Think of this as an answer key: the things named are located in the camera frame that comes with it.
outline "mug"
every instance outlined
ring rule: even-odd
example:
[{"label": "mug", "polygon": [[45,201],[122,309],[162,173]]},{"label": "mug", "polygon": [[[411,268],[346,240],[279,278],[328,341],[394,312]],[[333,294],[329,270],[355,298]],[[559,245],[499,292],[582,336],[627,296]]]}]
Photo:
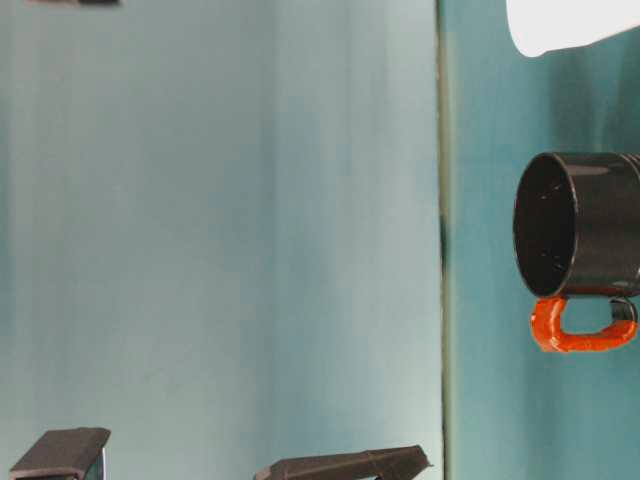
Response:
[{"label": "mug", "polygon": [[[513,217],[520,274],[539,297],[531,316],[543,351],[605,351],[638,330],[640,155],[542,153],[526,168]],[[591,334],[562,330],[569,298],[607,297],[612,323]]]}]

